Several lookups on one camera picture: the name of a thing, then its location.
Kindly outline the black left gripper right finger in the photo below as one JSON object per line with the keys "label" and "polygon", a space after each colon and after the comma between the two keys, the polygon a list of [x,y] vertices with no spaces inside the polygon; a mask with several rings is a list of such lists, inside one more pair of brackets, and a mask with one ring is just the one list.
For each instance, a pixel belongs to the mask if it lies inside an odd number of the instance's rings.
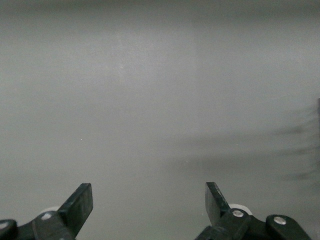
{"label": "black left gripper right finger", "polygon": [[250,215],[240,208],[231,208],[215,182],[205,185],[205,209],[211,225],[197,240],[241,240],[249,229]]}

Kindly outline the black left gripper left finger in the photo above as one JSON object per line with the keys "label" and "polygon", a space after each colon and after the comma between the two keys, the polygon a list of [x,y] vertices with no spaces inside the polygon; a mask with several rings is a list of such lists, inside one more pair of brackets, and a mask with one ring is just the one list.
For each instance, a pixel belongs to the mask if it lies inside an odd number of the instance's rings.
{"label": "black left gripper left finger", "polygon": [[34,238],[74,240],[92,210],[92,185],[82,183],[57,210],[47,210],[31,222]]}

